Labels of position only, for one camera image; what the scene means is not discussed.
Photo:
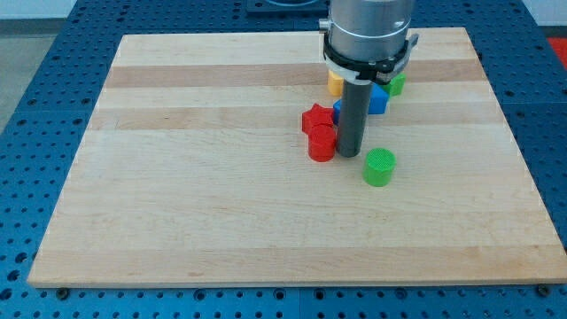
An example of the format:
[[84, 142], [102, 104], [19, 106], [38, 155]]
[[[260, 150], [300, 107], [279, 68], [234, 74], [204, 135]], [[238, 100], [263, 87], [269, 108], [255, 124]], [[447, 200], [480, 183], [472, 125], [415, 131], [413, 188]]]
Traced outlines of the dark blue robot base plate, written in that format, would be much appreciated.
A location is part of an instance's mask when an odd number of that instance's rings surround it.
[[317, 14], [326, 16], [330, 0], [244, 0], [250, 15]]

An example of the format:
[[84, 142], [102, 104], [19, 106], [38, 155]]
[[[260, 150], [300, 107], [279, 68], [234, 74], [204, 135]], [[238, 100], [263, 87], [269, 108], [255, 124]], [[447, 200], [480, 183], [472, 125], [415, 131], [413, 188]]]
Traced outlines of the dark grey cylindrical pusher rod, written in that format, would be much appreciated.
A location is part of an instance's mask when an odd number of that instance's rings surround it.
[[364, 85], [345, 82], [338, 116], [337, 152], [345, 158], [357, 156], [361, 151], [372, 83]]

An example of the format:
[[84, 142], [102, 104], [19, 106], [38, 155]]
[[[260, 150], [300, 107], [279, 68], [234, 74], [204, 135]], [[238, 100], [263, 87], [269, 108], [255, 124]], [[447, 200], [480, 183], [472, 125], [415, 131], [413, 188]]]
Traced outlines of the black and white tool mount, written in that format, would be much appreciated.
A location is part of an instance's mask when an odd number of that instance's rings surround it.
[[412, 49], [417, 45], [419, 34], [411, 35], [394, 56], [380, 61], [358, 61], [339, 54], [330, 45], [330, 36], [323, 36], [323, 58], [327, 67], [344, 80], [356, 85], [374, 82], [386, 85], [401, 74], [408, 65]]

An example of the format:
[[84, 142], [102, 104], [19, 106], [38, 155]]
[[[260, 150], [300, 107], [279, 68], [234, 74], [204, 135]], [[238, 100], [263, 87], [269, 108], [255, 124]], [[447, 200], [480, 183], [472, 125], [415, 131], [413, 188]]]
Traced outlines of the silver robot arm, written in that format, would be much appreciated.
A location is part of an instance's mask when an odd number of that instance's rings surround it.
[[320, 21], [323, 58], [343, 78], [337, 152], [361, 151], [373, 86], [386, 85], [408, 64], [419, 35], [408, 35], [414, 0], [331, 0]]

